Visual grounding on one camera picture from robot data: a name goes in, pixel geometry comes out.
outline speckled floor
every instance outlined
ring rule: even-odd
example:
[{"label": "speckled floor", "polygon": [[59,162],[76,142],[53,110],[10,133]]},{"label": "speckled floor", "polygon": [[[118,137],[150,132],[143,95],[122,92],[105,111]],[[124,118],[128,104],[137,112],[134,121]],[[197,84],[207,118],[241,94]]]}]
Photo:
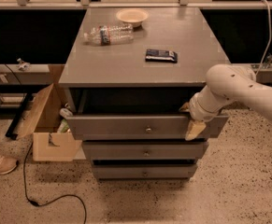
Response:
[{"label": "speckled floor", "polygon": [[[77,194],[87,223],[272,223],[272,124],[245,108],[225,110],[230,119],[198,162],[189,181],[96,181],[87,161],[34,162],[28,157],[28,196],[46,203]],[[78,199],[33,207],[24,196],[22,163],[32,137],[5,138],[9,119],[0,119],[0,153],[21,164],[0,176],[0,223],[82,223]]]}]

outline white cord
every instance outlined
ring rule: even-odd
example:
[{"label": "white cord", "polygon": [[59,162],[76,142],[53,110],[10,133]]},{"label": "white cord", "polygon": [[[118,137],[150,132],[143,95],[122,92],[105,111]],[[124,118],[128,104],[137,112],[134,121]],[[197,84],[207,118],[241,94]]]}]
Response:
[{"label": "white cord", "polygon": [[269,27],[269,39],[268,39],[268,42],[267,42],[267,45],[266,45],[265,53],[264,53],[264,55],[263,55],[263,58],[262,58],[261,61],[260,61],[259,67],[258,67],[258,69],[257,69],[256,76],[258,75],[260,69],[261,69],[262,66],[263,66],[264,59],[265,59],[265,55],[266,55],[267,50],[268,50],[268,48],[269,48],[269,46],[270,46],[270,42],[271,42],[271,40],[272,40],[272,24],[271,24],[272,22],[271,22],[271,15],[270,15],[270,6],[269,6],[269,4],[267,3],[266,0],[261,0],[261,1],[264,2],[264,3],[266,4],[266,6],[267,6],[267,12],[268,12],[268,27]]}]

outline person's foot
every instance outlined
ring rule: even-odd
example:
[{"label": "person's foot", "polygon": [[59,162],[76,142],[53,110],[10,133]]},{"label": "person's foot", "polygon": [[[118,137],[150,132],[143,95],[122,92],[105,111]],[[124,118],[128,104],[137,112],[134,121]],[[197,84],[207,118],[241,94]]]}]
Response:
[{"label": "person's foot", "polygon": [[18,161],[12,157],[0,155],[0,175],[12,172],[18,165]]}]

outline plastic bottle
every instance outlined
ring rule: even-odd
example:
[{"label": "plastic bottle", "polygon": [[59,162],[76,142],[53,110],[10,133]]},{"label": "plastic bottle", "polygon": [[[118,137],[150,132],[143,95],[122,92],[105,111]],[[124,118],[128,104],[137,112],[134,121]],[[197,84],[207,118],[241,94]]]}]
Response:
[{"label": "plastic bottle", "polygon": [[129,43],[134,39],[133,25],[126,23],[117,26],[99,26],[84,34],[85,41],[93,45]]}]

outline bowl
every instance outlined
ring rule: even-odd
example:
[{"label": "bowl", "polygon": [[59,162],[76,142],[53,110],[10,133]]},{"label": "bowl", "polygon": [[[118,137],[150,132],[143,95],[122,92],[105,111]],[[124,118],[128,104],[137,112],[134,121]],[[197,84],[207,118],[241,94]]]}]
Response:
[{"label": "bowl", "polygon": [[147,11],[140,8],[127,8],[117,12],[116,17],[124,23],[131,23],[133,27],[138,27],[148,18]]}]

